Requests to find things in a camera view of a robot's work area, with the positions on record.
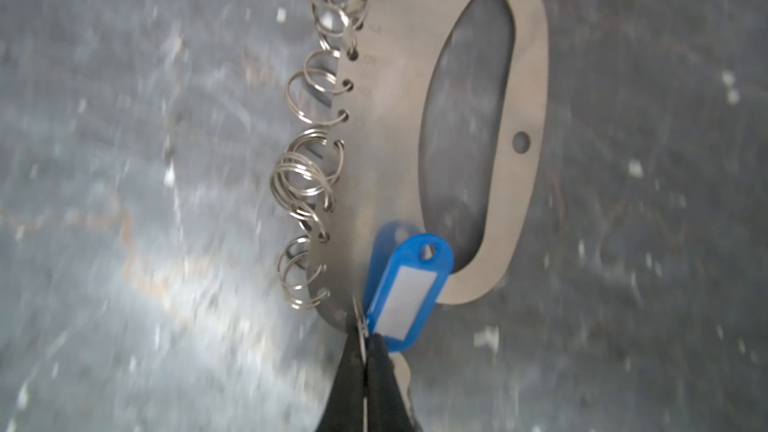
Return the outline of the blue plastic key tag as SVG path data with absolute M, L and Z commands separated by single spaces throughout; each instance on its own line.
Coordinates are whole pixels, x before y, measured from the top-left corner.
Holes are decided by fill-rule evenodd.
M 454 267 L 449 244 L 434 234 L 419 234 L 371 260 L 373 293 L 365 307 L 368 330 L 380 335 L 391 353 L 410 348 L 419 336 Z

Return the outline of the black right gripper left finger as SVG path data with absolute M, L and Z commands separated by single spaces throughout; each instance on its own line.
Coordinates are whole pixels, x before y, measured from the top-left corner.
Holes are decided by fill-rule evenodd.
M 365 343 L 356 327 L 342 351 L 325 409 L 316 432 L 359 432 L 365 416 Z

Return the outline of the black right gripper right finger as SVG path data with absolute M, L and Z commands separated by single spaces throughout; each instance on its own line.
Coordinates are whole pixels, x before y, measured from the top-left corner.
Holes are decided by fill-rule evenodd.
M 370 335 L 366 341 L 365 384 L 368 431 L 417 430 L 398 387 L 386 342 L 379 334 Z

